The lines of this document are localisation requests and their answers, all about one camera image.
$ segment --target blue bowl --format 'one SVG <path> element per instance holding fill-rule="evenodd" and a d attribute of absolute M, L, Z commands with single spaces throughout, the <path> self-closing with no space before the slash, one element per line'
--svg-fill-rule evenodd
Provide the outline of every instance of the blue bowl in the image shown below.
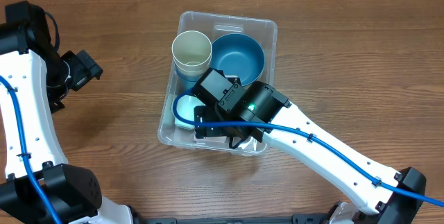
<path fill-rule="evenodd" d="M 228 34 L 213 43 L 211 68 L 222 70 L 226 76 L 238 76 L 242 86 L 256 81 L 262 75 L 264 65 L 264 50 L 247 35 Z"/>

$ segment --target cable clip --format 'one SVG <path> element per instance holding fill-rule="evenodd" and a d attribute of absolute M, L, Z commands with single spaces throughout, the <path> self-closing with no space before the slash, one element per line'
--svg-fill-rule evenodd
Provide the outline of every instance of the cable clip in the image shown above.
<path fill-rule="evenodd" d="M 375 176 L 375 178 L 377 179 L 377 182 L 372 182 L 372 185 L 376 188 L 376 187 L 380 187 L 382 186 L 382 180 L 381 178 Z"/>
<path fill-rule="evenodd" d="M 18 154 L 17 156 L 20 157 L 20 158 L 23 158 L 23 157 L 25 157 L 25 156 L 27 156 L 28 159 L 31 158 L 31 154 L 30 154 L 30 153 L 26 153 L 26 154 L 22 153 L 22 154 Z"/>
<path fill-rule="evenodd" d="M 313 142 L 313 140 L 312 140 L 313 137 L 316 137 L 316 135 L 311 133 L 310 135 L 308 135 L 307 141 L 312 143 Z"/>

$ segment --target blue wire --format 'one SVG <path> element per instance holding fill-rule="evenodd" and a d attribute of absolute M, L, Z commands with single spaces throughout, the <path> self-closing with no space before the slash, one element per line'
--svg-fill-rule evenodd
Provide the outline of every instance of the blue wire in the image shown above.
<path fill-rule="evenodd" d="M 19 130 L 20 148 L 22 149 L 22 154 L 28 154 L 28 151 L 26 149 L 26 140 L 23 128 L 22 113 L 20 112 L 20 106 L 19 106 L 19 101 L 17 99 L 17 95 L 15 94 L 14 88 L 12 88 L 12 86 L 8 83 L 8 81 L 6 81 L 6 79 L 3 78 L 2 76 L 0 76 L 0 83 L 2 83 L 6 87 L 6 89 L 9 92 L 9 95 L 11 95 L 12 103 L 14 104 L 15 119 L 17 120 L 17 129 Z M 57 214 L 57 211 L 54 209 L 53 205 L 51 204 L 51 201 L 49 201 L 48 196 L 46 196 L 46 194 L 43 192 L 43 189 L 40 187 L 37 178 L 35 178 L 34 172 L 31 169 L 31 165 L 29 164 L 28 156 L 25 155 L 22 157 L 22 159 L 26 173 L 28 174 L 28 178 L 31 181 L 31 184 L 33 185 L 35 191 L 42 199 L 44 206 L 48 209 L 48 212 L 51 215 L 52 219 L 56 224 L 63 224 L 63 222 L 60 220 L 60 217 Z"/>
<path fill-rule="evenodd" d="M 264 129 L 269 129 L 269 130 L 283 130 L 283 131 L 287 131 L 293 134 L 297 134 L 300 135 L 302 137 L 309 137 L 309 134 L 306 132 L 303 132 L 299 129 L 293 129 L 293 128 L 289 128 L 289 127 L 285 127 L 285 126 L 279 126 L 276 124 L 271 124 L 271 123 L 258 123 L 258 122 L 246 122 L 246 121 L 224 121 L 224 122 L 205 122 L 205 123 L 200 123 L 197 121 L 190 121 L 188 119 L 184 119 L 183 117 L 181 117 L 178 113 L 178 101 L 179 99 L 181 99 L 183 96 L 188 95 L 191 93 L 191 89 L 187 90 L 186 92 L 182 93 L 181 95 L 179 95 L 173 102 L 173 113 L 174 116 L 181 120 L 184 123 L 187 124 L 191 124 L 193 126 L 199 126 L 199 127 L 206 127 L 206 128 L 218 128 L 218 127 L 241 127 L 241 126 L 245 126 L 245 127 L 254 127 L 254 128 L 264 128 Z M 376 185 L 380 185 L 381 187 L 388 189 L 394 193 L 398 193 L 400 195 L 403 196 L 407 196 L 410 198 L 414 198 L 416 200 L 421 200 L 421 201 L 425 201 L 427 203 L 431 203 L 433 205 L 437 205 L 439 207 L 444 207 L 444 202 L 440 201 L 440 200 L 436 200 L 427 196 L 423 196 L 420 195 L 418 193 L 414 193 L 414 192 L 410 192 L 404 189 L 399 189 L 397 187 L 393 187 L 387 183 L 382 182 L 381 180 L 374 178 L 372 175 L 370 175 L 369 173 L 367 173 L 365 170 L 363 170 L 360 166 L 358 166 L 357 164 L 355 164 L 352 160 L 350 160 L 348 157 L 346 157 L 343 153 L 339 152 L 337 149 L 331 147 L 329 144 L 325 143 L 324 141 L 320 140 L 317 137 L 312 137 L 311 138 L 312 141 L 315 141 L 317 144 L 321 145 L 322 147 L 326 148 L 327 150 L 329 150 L 330 152 L 334 153 L 336 156 L 338 156 L 339 158 L 341 158 L 344 162 L 346 162 L 348 165 L 350 165 L 352 168 L 354 168 L 356 171 L 358 171 L 360 174 L 362 174 L 365 178 L 369 179 L 373 184 Z"/>

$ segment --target paper cup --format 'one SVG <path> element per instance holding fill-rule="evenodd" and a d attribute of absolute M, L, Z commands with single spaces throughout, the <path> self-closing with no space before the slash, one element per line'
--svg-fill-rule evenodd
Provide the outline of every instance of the paper cup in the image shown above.
<path fill-rule="evenodd" d="M 171 46 L 176 71 L 185 89 L 194 86 L 211 63 L 212 44 L 208 37 L 198 31 L 179 34 Z"/>

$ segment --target white object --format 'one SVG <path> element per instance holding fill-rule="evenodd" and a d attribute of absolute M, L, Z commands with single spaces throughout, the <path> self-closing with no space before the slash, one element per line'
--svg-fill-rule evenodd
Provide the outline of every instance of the white object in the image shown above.
<path fill-rule="evenodd" d="M 27 54 L 13 51 L 0 55 L 0 76 L 12 87 L 17 88 L 17 98 L 22 112 L 26 147 L 31 154 L 29 162 L 34 172 L 42 170 L 44 162 L 51 161 L 54 166 L 68 164 L 54 131 L 53 119 L 46 95 L 46 64 L 32 50 Z M 20 141 L 15 120 L 14 105 L 3 85 L 0 85 L 0 106 L 6 134 L 5 174 L 14 173 L 16 178 L 26 175 L 17 155 L 21 154 Z"/>
<path fill-rule="evenodd" d="M 195 96 L 183 96 L 178 101 L 178 113 L 179 116 L 185 118 L 186 120 L 194 121 L 194 108 L 196 106 L 205 105 Z M 194 130 L 194 126 L 188 123 L 184 123 L 181 120 L 175 118 L 174 124 L 176 124 L 180 128 L 184 128 L 187 130 Z"/>
<path fill-rule="evenodd" d="M 97 210 L 97 215 L 93 217 L 83 217 L 69 224 L 133 224 L 133 216 L 130 208 L 125 205 L 118 205 L 110 199 L 102 196 L 102 206 Z"/>
<path fill-rule="evenodd" d="M 380 178 L 382 182 L 393 187 L 398 185 L 398 181 L 394 178 L 397 173 L 395 169 L 372 161 L 339 141 L 313 123 L 294 104 L 291 104 L 289 108 L 283 107 L 271 123 L 294 129 L 300 128 L 303 132 L 312 133 L 350 158 L 373 177 Z M 271 133 L 264 133 L 263 141 L 290 153 L 313 169 L 341 190 L 360 211 L 367 215 L 378 214 L 376 210 L 378 202 L 387 203 L 393 193 L 388 189 L 374 186 L 370 180 L 334 153 L 314 141 L 308 141 L 305 137 L 281 130 L 272 130 Z"/>
<path fill-rule="evenodd" d="M 198 31 L 179 34 L 171 50 L 175 64 L 185 71 L 201 71 L 211 62 L 211 41 Z"/>

